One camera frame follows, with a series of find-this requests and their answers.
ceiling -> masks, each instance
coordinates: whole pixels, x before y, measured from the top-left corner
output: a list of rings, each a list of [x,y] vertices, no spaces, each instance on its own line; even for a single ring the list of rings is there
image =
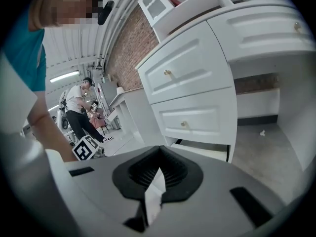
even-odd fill
[[[103,26],[90,25],[84,29],[69,27],[46,28],[43,45],[46,51],[46,104],[50,109],[58,104],[60,95],[88,76],[87,71],[103,65],[110,47],[120,32],[128,15],[138,0],[113,0],[115,7]],[[79,70],[78,76],[51,83],[49,80]],[[92,71],[93,80],[100,82],[102,70]],[[86,100],[94,98],[94,91]]]

white drawer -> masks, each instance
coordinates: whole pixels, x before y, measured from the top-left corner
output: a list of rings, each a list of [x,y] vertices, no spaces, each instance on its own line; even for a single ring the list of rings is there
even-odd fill
[[[223,51],[206,21],[158,50],[138,73],[151,104],[234,85]]]
[[[228,62],[315,51],[311,31],[299,12],[292,8],[259,6],[239,9],[207,22]]]
[[[152,105],[163,135],[214,144],[234,144],[237,101],[233,87]]]

light fixture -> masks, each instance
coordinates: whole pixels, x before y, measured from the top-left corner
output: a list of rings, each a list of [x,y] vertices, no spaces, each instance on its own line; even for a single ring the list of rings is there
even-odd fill
[[[50,112],[51,110],[54,110],[54,109],[57,108],[58,106],[59,106],[59,105],[56,105],[56,106],[54,106],[54,107],[48,109],[48,111]]]
[[[50,82],[56,82],[58,80],[61,80],[61,79],[67,78],[67,77],[76,76],[76,75],[79,75],[79,71],[78,70],[70,72],[70,73],[62,75],[62,76],[55,77],[53,79],[50,79]]]

man in white shirt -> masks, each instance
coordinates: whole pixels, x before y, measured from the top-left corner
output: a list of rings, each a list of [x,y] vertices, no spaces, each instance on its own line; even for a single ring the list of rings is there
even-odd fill
[[[84,107],[88,112],[94,114],[94,112],[91,110],[92,106],[87,104],[83,99],[85,90],[89,90],[91,86],[92,80],[91,78],[87,77],[83,79],[81,85],[75,85],[71,88],[66,97],[66,118],[78,140],[85,136],[85,130],[94,139],[102,143],[112,140],[113,137],[103,137],[89,122],[87,116],[81,113],[81,108]]]

black pants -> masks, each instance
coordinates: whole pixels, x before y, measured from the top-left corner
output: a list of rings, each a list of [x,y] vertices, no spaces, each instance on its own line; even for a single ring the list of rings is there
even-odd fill
[[[99,142],[103,142],[104,137],[97,131],[97,129],[94,128],[93,124],[89,122],[88,117],[86,117],[85,115],[74,111],[68,111],[66,113],[66,118],[78,140],[85,136],[85,130],[94,139]]]

